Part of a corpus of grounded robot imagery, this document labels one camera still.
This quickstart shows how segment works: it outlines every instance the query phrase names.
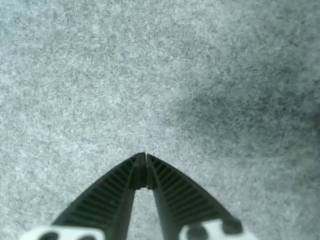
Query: bolt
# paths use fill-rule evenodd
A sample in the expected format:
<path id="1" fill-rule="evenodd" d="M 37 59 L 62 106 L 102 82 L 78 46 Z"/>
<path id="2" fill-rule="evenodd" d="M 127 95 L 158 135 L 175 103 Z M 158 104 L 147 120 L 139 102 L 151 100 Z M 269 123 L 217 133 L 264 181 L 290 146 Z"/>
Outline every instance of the bolt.
<path id="1" fill-rule="evenodd" d="M 55 232 L 48 232 L 44 235 L 42 235 L 42 237 L 40 237 L 39 240 L 57 240 L 59 238 L 58 234 Z"/>
<path id="2" fill-rule="evenodd" d="M 189 226 L 186 236 L 188 240 L 207 240 L 208 233 L 201 224 L 193 224 Z"/>
<path id="3" fill-rule="evenodd" d="M 222 223 L 222 229 L 225 234 L 240 234 L 243 232 L 240 220 L 234 217 L 225 218 Z"/>
<path id="4" fill-rule="evenodd" d="M 96 240 L 96 238 L 94 236 L 83 236 L 79 240 Z"/>

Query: gray carpet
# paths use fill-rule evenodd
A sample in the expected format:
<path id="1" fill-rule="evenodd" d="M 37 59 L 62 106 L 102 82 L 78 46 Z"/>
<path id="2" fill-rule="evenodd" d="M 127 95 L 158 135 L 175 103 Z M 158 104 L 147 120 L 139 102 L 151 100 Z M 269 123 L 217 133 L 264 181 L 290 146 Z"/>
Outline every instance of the gray carpet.
<path id="1" fill-rule="evenodd" d="M 261 240 L 320 239 L 319 0 L 1 0 L 0 239 L 147 152 Z M 152 193 L 128 240 L 161 240 Z"/>

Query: ribbed gripper pad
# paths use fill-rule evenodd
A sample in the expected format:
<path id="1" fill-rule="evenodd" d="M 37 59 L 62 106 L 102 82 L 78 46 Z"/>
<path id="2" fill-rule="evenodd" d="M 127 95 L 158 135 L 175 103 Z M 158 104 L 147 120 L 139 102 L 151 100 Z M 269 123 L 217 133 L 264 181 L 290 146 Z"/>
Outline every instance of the ribbed gripper pad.
<path id="1" fill-rule="evenodd" d="M 132 204 L 135 190 L 131 189 L 130 180 L 137 156 L 123 161 L 97 180 L 69 205 L 53 225 L 99 228 L 107 233 L 115 224 L 116 217 L 121 215 L 125 202 Z"/>
<path id="2" fill-rule="evenodd" d="M 165 202 L 162 204 L 166 205 L 177 226 L 230 215 L 207 191 L 173 166 L 151 155 L 147 161 L 149 168 L 153 166 L 157 194 L 163 195 Z"/>

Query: speckled gray floor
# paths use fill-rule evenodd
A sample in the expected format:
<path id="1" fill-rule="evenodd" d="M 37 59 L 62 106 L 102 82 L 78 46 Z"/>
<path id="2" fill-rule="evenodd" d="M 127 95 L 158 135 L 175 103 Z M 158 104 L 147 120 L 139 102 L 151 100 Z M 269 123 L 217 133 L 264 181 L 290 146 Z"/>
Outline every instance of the speckled gray floor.
<path id="1" fill-rule="evenodd" d="M 320 239 L 320 1 L 0 0 L 0 239 L 138 152 L 262 240 Z M 162 239 L 136 195 L 128 240 Z"/>

